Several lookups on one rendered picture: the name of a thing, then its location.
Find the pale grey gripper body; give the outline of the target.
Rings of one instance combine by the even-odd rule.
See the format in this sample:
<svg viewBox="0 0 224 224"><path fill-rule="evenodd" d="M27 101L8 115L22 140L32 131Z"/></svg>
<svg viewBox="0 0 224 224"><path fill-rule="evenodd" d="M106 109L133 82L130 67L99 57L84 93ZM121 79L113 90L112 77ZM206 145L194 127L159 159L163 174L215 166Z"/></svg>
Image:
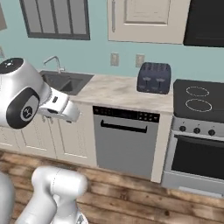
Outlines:
<svg viewBox="0 0 224 224"><path fill-rule="evenodd" d="M38 108L38 112L42 116L50 116L55 117L57 119L69 120L72 122L76 122L80 116L80 111L76 104L72 101L66 102L52 102L43 104Z"/></svg>

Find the cream lower cupboard door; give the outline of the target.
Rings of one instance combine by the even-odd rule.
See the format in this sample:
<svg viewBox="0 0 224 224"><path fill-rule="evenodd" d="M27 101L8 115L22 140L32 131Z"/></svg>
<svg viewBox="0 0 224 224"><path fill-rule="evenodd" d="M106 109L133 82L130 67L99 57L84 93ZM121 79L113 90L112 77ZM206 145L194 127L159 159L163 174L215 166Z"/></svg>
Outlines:
<svg viewBox="0 0 224 224"><path fill-rule="evenodd" d="M0 148L8 151L20 151L13 129L0 127Z"/></svg>
<svg viewBox="0 0 224 224"><path fill-rule="evenodd" d="M97 166L92 107L79 103L77 122L53 118L49 122L52 140L59 160L80 165Z"/></svg>
<svg viewBox="0 0 224 224"><path fill-rule="evenodd" d="M36 115L29 125L16 131L17 143L23 153L56 158L49 123L42 115Z"/></svg>

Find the cream cupboard door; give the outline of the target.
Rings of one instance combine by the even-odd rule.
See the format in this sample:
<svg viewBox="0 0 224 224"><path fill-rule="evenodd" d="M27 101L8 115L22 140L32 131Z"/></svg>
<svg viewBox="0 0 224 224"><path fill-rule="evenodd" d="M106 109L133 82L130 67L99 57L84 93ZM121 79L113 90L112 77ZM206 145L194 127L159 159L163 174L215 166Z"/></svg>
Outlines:
<svg viewBox="0 0 224 224"><path fill-rule="evenodd" d="M42 115L36 115L29 125L16 131L17 143L23 153L56 158L49 123Z"/></svg>
<svg viewBox="0 0 224 224"><path fill-rule="evenodd" d="M115 32L108 7L108 39L112 41L182 44L191 0L115 0Z"/></svg>
<svg viewBox="0 0 224 224"><path fill-rule="evenodd" d="M59 160L80 165L97 166L92 107L79 103L77 122L53 118L49 122L52 140Z"/></svg>
<svg viewBox="0 0 224 224"><path fill-rule="evenodd" d="M8 151L20 151L13 129L0 127L0 148Z"/></svg>

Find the dark grey sink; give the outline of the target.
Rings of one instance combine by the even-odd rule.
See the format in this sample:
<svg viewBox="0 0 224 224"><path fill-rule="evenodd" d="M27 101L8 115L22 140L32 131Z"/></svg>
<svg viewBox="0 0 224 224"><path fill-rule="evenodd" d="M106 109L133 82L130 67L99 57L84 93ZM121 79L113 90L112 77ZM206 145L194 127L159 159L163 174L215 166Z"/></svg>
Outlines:
<svg viewBox="0 0 224 224"><path fill-rule="evenodd" d="M94 77L92 74L41 71L43 80L52 88L68 95L77 95Z"/></svg>

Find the silver tap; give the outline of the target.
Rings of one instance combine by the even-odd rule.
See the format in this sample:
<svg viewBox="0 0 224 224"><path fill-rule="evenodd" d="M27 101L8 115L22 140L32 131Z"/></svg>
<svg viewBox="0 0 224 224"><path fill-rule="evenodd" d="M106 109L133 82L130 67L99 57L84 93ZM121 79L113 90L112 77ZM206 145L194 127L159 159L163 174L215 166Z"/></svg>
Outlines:
<svg viewBox="0 0 224 224"><path fill-rule="evenodd" d="M43 64L44 66L50 62L51 60L55 60L56 61L56 67L57 67L57 70L58 70L58 73L60 74L61 72L64 72L66 71L66 69L64 67L61 67L60 66L60 60L58 58L58 56L51 56L49 57L48 59L44 60Z"/></svg>

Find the silver dishwasher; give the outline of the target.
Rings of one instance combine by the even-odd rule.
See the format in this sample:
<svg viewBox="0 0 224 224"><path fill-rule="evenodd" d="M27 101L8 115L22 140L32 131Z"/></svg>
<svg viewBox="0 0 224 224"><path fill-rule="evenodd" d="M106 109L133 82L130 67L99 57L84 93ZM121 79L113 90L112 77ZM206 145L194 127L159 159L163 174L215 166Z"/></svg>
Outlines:
<svg viewBox="0 0 224 224"><path fill-rule="evenodd" d="M100 168L151 177L160 114L93 106L97 164ZM101 127L105 123L144 129L147 133Z"/></svg>

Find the dark framed window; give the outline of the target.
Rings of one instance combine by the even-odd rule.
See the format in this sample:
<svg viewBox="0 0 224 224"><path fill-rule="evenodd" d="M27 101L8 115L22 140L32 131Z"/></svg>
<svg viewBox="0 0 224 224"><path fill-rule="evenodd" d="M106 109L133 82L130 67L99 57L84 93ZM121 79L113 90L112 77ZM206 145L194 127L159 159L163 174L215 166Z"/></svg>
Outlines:
<svg viewBox="0 0 224 224"><path fill-rule="evenodd" d="M29 38L90 40L88 0L19 0Z"/></svg>

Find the dark blue toaster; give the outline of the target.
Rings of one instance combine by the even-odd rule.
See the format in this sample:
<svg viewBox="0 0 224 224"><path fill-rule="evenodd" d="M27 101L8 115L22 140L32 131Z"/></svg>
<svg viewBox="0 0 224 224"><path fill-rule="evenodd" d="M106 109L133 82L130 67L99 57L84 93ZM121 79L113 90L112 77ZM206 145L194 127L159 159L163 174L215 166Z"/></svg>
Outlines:
<svg viewBox="0 0 224 224"><path fill-rule="evenodd" d="M169 64L144 62L137 76L136 90L142 93L167 95L171 79L172 70Z"/></svg>

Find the cream upper cupboard door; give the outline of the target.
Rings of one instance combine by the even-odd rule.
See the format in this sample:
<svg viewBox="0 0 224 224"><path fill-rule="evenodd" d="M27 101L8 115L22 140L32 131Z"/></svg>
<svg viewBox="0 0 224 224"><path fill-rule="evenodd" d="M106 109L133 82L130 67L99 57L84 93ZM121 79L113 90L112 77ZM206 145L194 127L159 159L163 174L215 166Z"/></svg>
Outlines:
<svg viewBox="0 0 224 224"><path fill-rule="evenodd" d="M182 44L191 0L115 0L115 32L108 7L108 39L112 41Z"/></svg>

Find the black hob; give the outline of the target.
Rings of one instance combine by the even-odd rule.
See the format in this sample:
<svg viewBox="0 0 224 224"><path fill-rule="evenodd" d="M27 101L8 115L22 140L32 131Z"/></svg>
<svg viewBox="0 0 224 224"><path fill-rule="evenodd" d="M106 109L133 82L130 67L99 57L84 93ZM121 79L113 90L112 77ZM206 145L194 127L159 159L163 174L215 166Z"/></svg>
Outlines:
<svg viewBox="0 0 224 224"><path fill-rule="evenodd" d="M176 79L173 111L180 118L224 123L224 83Z"/></svg>

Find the silver oven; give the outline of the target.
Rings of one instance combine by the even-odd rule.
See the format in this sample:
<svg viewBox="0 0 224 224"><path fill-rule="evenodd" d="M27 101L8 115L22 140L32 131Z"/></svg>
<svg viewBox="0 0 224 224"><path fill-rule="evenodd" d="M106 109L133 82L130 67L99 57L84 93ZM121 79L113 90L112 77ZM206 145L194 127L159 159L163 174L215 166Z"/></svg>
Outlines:
<svg viewBox="0 0 224 224"><path fill-rule="evenodd" d="M224 199L224 123L173 117L161 185Z"/></svg>

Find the black upper appliance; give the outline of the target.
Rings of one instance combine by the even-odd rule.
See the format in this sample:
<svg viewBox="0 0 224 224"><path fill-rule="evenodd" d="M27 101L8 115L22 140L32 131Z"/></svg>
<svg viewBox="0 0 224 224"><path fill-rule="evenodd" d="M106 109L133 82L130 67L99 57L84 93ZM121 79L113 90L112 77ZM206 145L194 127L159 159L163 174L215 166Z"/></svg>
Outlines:
<svg viewBox="0 0 224 224"><path fill-rule="evenodd" d="M183 44L224 47L224 0L191 0Z"/></svg>

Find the beige wall outlet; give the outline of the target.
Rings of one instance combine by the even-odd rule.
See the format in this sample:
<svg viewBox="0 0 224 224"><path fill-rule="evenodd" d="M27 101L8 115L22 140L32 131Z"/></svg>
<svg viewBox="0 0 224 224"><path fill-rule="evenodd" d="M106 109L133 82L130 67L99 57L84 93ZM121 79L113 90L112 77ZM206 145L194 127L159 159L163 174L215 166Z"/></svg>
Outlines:
<svg viewBox="0 0 224 224"><path fill-rule="evenodd" d="M137 54L136 55L136 67L140 67L144 63L144 55Z"/></svg>
<svg viewBox="0 0 224 224"><path fill-rule="evenodd" d="M112 52L110 54L110 65L114 67L119 66L119 54Z"/></svg>

